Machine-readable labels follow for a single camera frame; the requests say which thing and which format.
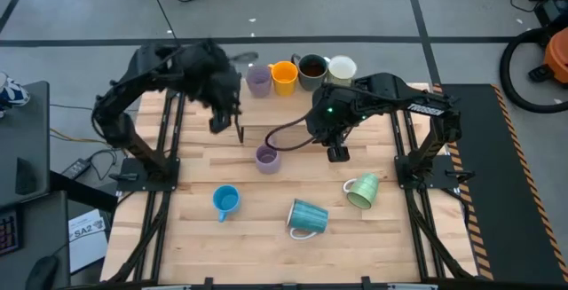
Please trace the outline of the green mug white handle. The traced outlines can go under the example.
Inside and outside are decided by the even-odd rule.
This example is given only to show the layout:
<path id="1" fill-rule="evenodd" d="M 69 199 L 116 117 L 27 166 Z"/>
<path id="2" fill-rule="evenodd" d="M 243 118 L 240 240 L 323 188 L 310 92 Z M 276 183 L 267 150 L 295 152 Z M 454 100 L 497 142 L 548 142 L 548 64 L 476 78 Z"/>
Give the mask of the green mug white handle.
<path id="1" fill-rule="evenodd" d="M 347 200 L 357 208 L 370 209 L 376 200 L 379 178 L 372 173 L 364 173 L 358 178 L 347 180 L 343 191 Z"/>

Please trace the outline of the light blue faceted mug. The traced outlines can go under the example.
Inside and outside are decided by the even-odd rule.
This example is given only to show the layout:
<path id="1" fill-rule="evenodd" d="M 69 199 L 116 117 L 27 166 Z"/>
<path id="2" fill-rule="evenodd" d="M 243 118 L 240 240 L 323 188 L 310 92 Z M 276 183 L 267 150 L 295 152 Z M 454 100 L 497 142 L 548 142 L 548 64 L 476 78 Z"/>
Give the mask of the light blue faceted mug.
<path id="1" fill-rule="evenodd" d="M 236 187 L 229 184 L 219 186 L 213 194 L 213 204 L 218 211 L 218 221 L 223 223 L 231 213 L 236 212 L 240 201 L 240 194 Z"/>

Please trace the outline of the smooth lilac mug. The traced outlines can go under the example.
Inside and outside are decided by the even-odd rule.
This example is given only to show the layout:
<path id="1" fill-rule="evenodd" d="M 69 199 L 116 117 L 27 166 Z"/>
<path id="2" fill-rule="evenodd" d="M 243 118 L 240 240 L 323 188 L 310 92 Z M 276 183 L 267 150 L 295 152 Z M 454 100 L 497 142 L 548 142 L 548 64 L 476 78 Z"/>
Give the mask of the smooth lilac mug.
<path id="1" fill-rule="evenodd" d="M 268 66 L 252 66 L 246 73 L 245 81 L 253 97 L 267 97 L 272 86 L 271 69 Z"/>

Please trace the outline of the black hazard striped mat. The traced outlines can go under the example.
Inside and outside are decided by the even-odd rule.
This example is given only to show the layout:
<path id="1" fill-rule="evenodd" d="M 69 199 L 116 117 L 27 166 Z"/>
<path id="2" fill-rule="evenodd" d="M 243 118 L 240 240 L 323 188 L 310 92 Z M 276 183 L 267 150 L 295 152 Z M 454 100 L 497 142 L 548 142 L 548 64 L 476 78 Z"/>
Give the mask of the black hazard striped mat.
<path id="1" fill-rule="evenodd" d="M 462 137 L 450 154 L 459 170 L 477 273 L 500 282 L 568 286 L 568 263 L 556 243 L 505 100 L 492 84 L 436 84 L 458 99 Z"/>

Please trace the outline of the black keyboard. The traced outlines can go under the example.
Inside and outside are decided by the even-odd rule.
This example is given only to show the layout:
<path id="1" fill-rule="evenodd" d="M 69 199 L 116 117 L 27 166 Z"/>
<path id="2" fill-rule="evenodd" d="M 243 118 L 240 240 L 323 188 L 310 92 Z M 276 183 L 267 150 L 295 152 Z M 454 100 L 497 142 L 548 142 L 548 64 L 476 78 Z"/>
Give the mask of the black keyboard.
<path id="1" fill-rule="evenodd" d="M 20 212 L 17 208 L 0 210 L 0 256 L 19 250 L 23 245 Z"/>

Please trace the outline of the black computer mouse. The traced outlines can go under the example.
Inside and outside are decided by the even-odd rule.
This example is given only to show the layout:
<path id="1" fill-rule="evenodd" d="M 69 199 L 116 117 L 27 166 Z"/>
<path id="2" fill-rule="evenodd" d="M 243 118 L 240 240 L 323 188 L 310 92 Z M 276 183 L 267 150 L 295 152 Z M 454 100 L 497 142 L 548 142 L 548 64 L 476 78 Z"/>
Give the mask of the black computer mouse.
<path id="1" fill-rule="evenodd" d="M 28 274 L 25 290 L 51 290 L 58 267 L 59 259 L 55 255 L 38 259 Z"/>

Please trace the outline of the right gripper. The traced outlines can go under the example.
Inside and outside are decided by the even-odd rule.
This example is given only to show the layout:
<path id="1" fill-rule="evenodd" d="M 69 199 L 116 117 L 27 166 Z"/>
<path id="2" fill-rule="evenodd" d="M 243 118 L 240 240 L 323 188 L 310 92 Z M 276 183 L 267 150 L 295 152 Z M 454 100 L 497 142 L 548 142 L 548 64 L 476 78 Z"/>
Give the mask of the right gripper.
<path id="1" fill-rule="evenodd" d="M 312 94 L 312 109 L 306 117 L 308 132 L 314 137 L 314 144 L 330 146 L 327 158 L 330 162 L 346 162 L 351 156 L 349 148 L 340 145 L 344 133 L 356 124 L 353 104 L 356 95 L 351 90 L 324 84 Z"/>

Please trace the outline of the teal mug white handle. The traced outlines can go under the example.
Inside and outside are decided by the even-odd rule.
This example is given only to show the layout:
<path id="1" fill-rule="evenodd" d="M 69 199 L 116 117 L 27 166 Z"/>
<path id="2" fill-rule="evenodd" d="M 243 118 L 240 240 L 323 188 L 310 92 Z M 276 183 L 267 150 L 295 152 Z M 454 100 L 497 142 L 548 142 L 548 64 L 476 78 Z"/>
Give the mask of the teal mug white handle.
<path id="1" fill-rule="evenodd" d="M 287 227 L 294 240 L 306 240 L 327 228 L 328 211 L 309 202 L 294 199 L 288 212 Z"/>

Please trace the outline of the olive mug white inside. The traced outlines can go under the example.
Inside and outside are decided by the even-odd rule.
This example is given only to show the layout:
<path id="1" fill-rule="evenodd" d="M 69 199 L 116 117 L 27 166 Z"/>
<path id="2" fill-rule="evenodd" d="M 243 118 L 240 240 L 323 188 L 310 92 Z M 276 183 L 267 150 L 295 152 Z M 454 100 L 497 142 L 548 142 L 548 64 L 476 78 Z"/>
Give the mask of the olive mug white inside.
<path id="1" fill-rule="evenodd" d="M 327 61 L 327 82 L 342 86 L 350 86 L 351 81 L 357 73 L 357 64 L 344 55 L 337 55 L 333 58 L 326 58 Z"/>

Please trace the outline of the ribbed lilac mug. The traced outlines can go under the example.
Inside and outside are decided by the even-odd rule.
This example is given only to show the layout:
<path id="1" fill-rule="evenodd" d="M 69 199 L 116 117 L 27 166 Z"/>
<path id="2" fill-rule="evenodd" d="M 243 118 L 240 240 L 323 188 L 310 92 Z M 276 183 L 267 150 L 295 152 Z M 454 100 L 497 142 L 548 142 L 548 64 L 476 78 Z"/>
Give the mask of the ribbed lilac mug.
<path id="1" fill-rule="evenodd" d="M 279 152 L 268 147 L 261 145 L 256 149 L 256 168 L 263 174 L 275 174 L 280 170 L 280 155 Z"/>

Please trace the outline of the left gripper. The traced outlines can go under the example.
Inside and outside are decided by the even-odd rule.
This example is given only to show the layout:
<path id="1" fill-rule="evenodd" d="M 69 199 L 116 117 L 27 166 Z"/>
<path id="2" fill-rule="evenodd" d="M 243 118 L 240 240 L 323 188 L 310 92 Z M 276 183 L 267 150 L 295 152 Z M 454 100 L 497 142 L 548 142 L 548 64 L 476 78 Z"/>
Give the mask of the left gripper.
<path id="1" fill-rule="evenodd" d="M 244 128 L 240 124 L 239 96 L 241 92 L 241 74 L 236 72 L 221 72 L 212 75 L 209 80 L 210 104 L 221 115 L 215 115 L 209 120 L 209 131 L 218 134 L 232 125 L 231 117 L 237 130 L 239 142 L 244 143 Z"/>

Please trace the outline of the yellow mug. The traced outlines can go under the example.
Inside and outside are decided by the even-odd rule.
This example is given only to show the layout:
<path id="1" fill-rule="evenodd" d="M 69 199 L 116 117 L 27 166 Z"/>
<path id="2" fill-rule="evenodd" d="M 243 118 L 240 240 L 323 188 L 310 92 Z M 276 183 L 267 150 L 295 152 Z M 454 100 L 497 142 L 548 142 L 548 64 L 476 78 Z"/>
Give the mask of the yellow mug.
<path id="1" fill-rule="evenodd" d="M 269 64 L 274 90 L 277 95 L 282 97 L 292 96 L 296 89 L 298 70 L 295 64 L 290 61 L 279 61 Z"/>

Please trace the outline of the dark grey mug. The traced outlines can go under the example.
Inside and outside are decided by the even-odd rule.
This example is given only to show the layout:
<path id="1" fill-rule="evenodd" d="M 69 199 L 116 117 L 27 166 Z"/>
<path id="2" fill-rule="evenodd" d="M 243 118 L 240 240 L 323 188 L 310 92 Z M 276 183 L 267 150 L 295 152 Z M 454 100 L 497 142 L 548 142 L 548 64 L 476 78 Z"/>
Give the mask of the dark grey mug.
<path id="1" fill-rule="evenodd" d="M 304 90 L 314 91 L 327 76 L 327 60 L 317 54 L 293 54 L 290 60 L 298 70 L 298 80 Z"/>

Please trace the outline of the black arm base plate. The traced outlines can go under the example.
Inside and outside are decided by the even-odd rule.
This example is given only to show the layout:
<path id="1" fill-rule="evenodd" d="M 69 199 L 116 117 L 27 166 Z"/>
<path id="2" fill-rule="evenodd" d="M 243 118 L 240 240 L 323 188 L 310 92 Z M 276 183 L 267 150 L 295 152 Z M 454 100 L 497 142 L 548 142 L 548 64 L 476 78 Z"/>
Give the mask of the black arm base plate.
<path id="1" fill-rule="evenodd" d="M 476 175 L 474 171 L 457 170 L 449 155 L 435 157 L 432 171 L 424 176 L 411 173 L 407 156 L 396 156 L 394 163 L 402 189 L 453 189 Z"/>
<path id="2" fill-rule="evenodd" d="M 180 160 L 168 161 L 166 174 L 151 174 L 145 170 L 141 161 L 134 158 L 125 159 L 121 172 L 112 174 L 117 189 L 124 192 L 173 192 L 178 186 Z"/>

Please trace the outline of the grey desk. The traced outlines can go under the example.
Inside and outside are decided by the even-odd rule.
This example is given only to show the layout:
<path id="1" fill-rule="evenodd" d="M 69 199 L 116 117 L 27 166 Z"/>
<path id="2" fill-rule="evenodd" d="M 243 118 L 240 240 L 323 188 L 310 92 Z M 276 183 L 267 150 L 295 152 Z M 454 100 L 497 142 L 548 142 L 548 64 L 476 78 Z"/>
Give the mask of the grey desk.
<path id="1" fill-rule="evenodd" d="M 50 190 L 49 91 L 45 81 L 24 86 L 30 100 L 0 120 L 0 208 Z"/>

